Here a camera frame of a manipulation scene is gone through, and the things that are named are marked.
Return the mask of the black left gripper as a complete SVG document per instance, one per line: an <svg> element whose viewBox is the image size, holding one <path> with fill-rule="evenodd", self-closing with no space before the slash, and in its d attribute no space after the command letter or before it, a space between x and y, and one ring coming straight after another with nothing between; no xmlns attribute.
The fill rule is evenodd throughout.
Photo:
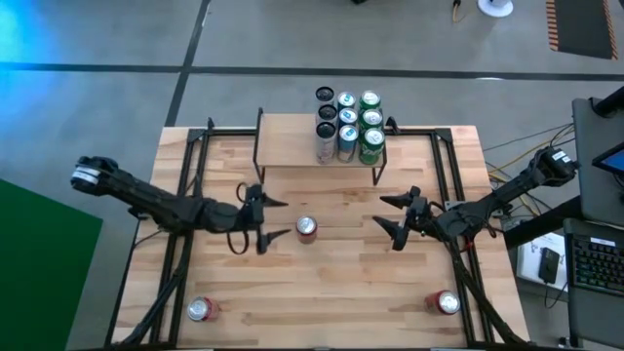
<svg viewBox="0 0 624 351"><path fill-rule="evenodd" d="M265 196L266 207L287 207L289 204L279 200ZM248 244L250 240L249 233L255 232L256 244L255 250L257 254L265 254L270 245L279 237L290 233L290 229L269 232L266 235L262 233L261 226L264 223L264 193L260 184L245 185L245 197L243 207L241 209L241 217L243 221L244 237Z"/></svg>

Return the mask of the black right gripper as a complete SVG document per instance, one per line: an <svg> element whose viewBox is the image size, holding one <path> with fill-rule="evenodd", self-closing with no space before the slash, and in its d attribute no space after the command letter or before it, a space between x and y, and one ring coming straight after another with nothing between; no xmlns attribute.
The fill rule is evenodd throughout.
<svg viewBox="0 0 624 351"><path fill-rule="evenodd" d="M401 195L380 196L379 199L395 208L405 208L406 218L403 222L393 221L381 216L372 219L381 226L390 236L393 250L402 250L408 240L411 231L425 234L431 229L432 219L431 205L426 197L421 195L421 189L412 186L410 190Z"/></svg>

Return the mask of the red can with dark figure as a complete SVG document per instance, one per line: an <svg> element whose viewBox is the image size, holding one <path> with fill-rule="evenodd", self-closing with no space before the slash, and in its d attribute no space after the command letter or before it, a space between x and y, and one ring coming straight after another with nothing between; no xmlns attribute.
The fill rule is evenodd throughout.
<svg viewBox="0 0 624 351"><path fill-rule="evenodd" d="M302 244L312 244L317 238L318 225L312 216L302 216L296 222L297 238Z"/></svg>

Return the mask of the red Coca-Cola can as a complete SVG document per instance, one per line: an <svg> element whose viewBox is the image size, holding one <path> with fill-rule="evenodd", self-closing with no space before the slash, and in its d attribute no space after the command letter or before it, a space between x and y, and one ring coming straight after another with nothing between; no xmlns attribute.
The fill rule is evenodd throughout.
<svg viewBox="0 0 624 351"><path fill-rule="evenodd" d="M432 314L453 315L460 309L460 301L454 292L440 290L424 298L425 309Z"/></svg>
<svg viewBox="0 0 624 351"><path fill-rule="evenodd" d="M194 322L215 320L219 313L217 302L205 296L195 297L187 306L187 316Z"/></svg>

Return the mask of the white paper sheet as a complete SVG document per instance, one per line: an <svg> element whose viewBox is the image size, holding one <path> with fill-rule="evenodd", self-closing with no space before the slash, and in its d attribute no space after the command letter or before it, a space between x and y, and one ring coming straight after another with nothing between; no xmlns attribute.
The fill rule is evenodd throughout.
<svg viewBox="0 0 624 351"><path fill-rule="evenodd" d="M556 273L553 283L546 283L539 275L545 249L556 253L559 259L557 264L550 263L550 266ZM565 237L556 233L548 233L519 246L517 252L516 277L519 279L523 288L548 288L557 291L564 290L566 293L568 287Z"/></svg>

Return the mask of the black diagonal pole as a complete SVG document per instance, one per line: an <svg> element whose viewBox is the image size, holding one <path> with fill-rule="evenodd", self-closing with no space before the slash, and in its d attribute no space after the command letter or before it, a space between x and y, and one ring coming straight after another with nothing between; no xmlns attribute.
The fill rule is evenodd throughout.
<svg viewBox="0 0 624 351"><path fill-rule="evenodd" d="M544 234L558 230L563 227L563 221L567 218L583 218L579 196L561 203L545 214L524 221L507 230L504 234L506 247L511 250Z"/></svg>

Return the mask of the black phone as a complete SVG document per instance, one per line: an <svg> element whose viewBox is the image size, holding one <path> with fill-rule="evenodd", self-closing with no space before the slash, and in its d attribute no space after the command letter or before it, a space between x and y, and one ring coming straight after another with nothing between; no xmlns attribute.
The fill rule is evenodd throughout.
<svg viewBox="0 0 624 351"><path fill-rule="evenodd" d="M541 249L541 258L538 269L538 277L545 284L555 284L557 280L559 263L561 256L559 253L549 249Z"/></svg>

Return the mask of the black keyboard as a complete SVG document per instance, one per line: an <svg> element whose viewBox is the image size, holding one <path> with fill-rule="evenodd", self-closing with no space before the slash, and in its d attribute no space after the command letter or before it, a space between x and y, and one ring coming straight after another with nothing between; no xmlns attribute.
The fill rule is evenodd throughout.
<svg viewBox="0 0 624 351"><path fill-rule="evenodd" d="M565 244L573 287L624 296L624 242L569 234Z"/></svg>

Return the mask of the tablet with blue screen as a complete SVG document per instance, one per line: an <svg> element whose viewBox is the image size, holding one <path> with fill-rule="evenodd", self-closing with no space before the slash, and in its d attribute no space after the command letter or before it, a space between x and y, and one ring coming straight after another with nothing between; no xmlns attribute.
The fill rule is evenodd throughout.
<svg viewBox="0 0 624 351"><path fill-rule="evenodd" d="M592 165L614 175L624 176L624 142L595 157Z"/></svg>

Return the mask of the white round base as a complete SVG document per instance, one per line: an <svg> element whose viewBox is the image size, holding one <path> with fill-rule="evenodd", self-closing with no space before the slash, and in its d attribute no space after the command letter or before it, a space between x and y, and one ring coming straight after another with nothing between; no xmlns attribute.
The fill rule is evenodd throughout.
<svg viewBox="0 0 624 351"><path fill-rule="evenodd" d="M479 10L492 18L506 18L510 16L514 10L512 0L478 0Z"/></svg>

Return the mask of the green floor mat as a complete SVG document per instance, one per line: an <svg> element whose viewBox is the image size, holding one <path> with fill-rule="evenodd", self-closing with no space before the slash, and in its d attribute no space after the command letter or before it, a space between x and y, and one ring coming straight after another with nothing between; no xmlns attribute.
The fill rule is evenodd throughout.
<svg viewBox="0 0 624 351"><path fill-rule="evenodd" d="M64 351L102 227L0 179L0 351Z"/></svg>

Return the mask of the black mat with orange stripes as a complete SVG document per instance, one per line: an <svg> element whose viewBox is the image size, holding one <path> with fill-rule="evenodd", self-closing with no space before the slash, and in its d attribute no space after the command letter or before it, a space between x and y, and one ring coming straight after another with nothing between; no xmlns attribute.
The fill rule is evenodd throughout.
<svg viewBox="0 0 624 351"><path fill-rule="evenodd" d="M546 0L546 20L552 51L619 59L608 0Z"/></svg>

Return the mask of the wooden shelf with black frame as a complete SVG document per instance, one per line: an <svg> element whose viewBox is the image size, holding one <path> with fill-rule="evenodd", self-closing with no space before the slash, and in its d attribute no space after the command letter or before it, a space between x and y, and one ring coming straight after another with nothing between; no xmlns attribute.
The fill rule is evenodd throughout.
<svg viewBox="0 0 624 351"><path fill-rule="evenodd" d="M371 165L363 164L356 153L349 162L336 156L325 164L317 161L316 123L314 114L266 113L257 111L253 147L253 166L258 180L263 183L265 171L286 168L369 168L372 183L377 186L387 165L387 152L382 149L380 159Z"/></svg>

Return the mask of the black aluminium table frame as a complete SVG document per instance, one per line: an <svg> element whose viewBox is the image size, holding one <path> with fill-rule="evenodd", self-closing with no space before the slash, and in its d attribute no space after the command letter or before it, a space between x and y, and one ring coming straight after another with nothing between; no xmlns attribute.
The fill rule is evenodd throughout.
<svg viewBox="0 0 624 351"><path fill-rule="evenodd" d="M154 339L181 348L408 348L459 347L466 338L460 315L425 311L424 297L453 289L449 254L431 239L411 234L400 251L372 219L399 219L401 212L379 197L412 186L437 202L452 198L444 145L426 135L392 136L387 166L377 186L367 168L266 169L265 191L287 207L265 213L269 231L290 229L264 255L240 234L194 235L185 288L168 301ZM194 171L207 157L204 193L233 203L241 182L253 182L254 135L223 130L209 137L189 128L161 133L151 180L171 192L188 186L182 169ZM316 219L317 238L299 242L296 222ZM241 252L241 247L250 250ZM197 296L217 302L215 320L191 321Z"/></svg>

